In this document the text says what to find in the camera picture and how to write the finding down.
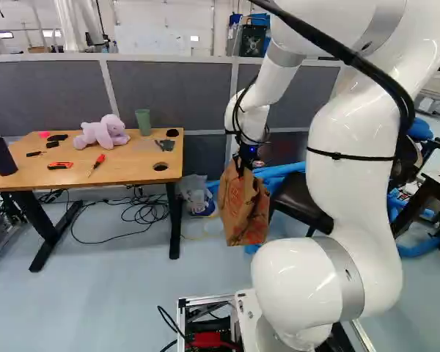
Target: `paper bag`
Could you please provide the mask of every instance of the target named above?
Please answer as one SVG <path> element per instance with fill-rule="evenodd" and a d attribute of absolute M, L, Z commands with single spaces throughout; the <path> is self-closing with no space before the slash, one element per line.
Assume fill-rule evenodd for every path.
<path fill-rule="evenodd" d="M 269 229 L 269 193 L 250 169 L 239 177 L 240 163 L 231 160 L 220 178 L 218 203 L 228 246 L 263 243 Z"/>

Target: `chair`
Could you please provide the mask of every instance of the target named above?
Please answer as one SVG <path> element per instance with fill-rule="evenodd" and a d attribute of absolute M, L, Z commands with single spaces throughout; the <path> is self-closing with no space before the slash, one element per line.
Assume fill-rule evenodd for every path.
<path fill-rule="evenodd" d="M 275 210 L 309 225 L 307 237 L 316 230 L 327 235 L 334 226 L 333 219 L 322 211 L 311 198 L 307 179 L 303 172 L 288 174 L 278 189 L 272 194 L 269 205 L 269 222 Z"/>
<path fill-rule="evenodd" d="M 422 146 L 422 153 L 411 138 L 406 138 L 401 144 L 400 169 L 389 183 L 389 191 L 394 187 L 415 179 L 419 170 L 424 166 L 435 149 L 440 149 L 440 138 L 428 140 Z M 271 196 L 269 206 L 269 222 L 274 211 L 278 210 L 307 225 L 307 237 L 311 237 L 316 230 L 329 234 L 334 226 L 334 220 L 311 198 L 307 188 L 307 180 L 302 172 L 288 174 L 282 184 Z"/>

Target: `black tumbler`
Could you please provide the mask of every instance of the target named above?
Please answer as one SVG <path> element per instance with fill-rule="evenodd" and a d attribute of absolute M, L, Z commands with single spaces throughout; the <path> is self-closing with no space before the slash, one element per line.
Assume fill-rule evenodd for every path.
<path fill-rule="evenodd" d="M 7 143 L 0 137 L 0 175 L 8 176 L 18 171 Z"/>

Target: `gray cubicle partition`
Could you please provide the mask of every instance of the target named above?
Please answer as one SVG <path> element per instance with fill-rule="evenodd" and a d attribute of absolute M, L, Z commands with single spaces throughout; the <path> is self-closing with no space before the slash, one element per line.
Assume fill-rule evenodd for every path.
<path fill-rule="evenodd" d="M 230 63 L 108 61 L 108 69 L 129 128 L 137 127 L 137 109 L 150 110 L 153 127 L 183 127 L 183 173 L 220 177 L 226 137 L 219 133 L 230 99 Z"/>
<path fill-rule="evenodd" d="M 231 64 L 109 61 L 121 119 L 136 128 L 134 111 L 150 109 L 154 127 L 223 130 Z"/>
<path fill-rule="evenodd" d="M 238 90 L 259 71 L 260 65 L 242 64 L 238 69 Z M 279 102 L 271 106 L 271 128 L 308 128 L 318 110 L 328 102 L 339 67 L 301 66 Z"/>
<path fill-rule="evenodd" d="M 242 64 L 238 69 L 238 89 L 257 74 L 260 65 Z M 270 145 L 261 158 L 268 166 L 304 161 L 308 128 L 318 110 L 328 102 L 339 67 L 301 66 L 279 102 L 271 106 L 268 125 Z"/>
<path fill-rule="evenodd" d="M 146 108 L 153 127 L 185 128 L 185 175 L 218 179 L 230 145 L 225 107 L 259 64 L 246 58 L 120 54 L 0 56 L 0 135 L 78 129 L 81 122 L 111 112 L 136 128 L 134 111 Z M 283 99 L 271 107 L 269 164 L 304 159 L 310 121 L 328 101 L 340 69 L 327 66 L 302 66 Z"/>
<path fill-rule="evenodd" d="M 111 113 L 98 61 L 0 62 L 0 134 L 79 129 Z"/>

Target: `pink stuffed animal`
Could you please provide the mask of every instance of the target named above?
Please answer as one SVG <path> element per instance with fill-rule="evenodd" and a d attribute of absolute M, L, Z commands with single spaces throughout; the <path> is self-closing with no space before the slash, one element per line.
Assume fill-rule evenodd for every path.
<path fill-rule="evenodd" d="M 104 149 L 112 149 L 115 145 L 126 144 L 131 139 L 124 131 L 124 123 L 114 114 L 104 116 L 101 122 L 83 122 L 81 128 L 83 134 L 73 139 L 73 146 L 78 150 L 95 142 Z"/>

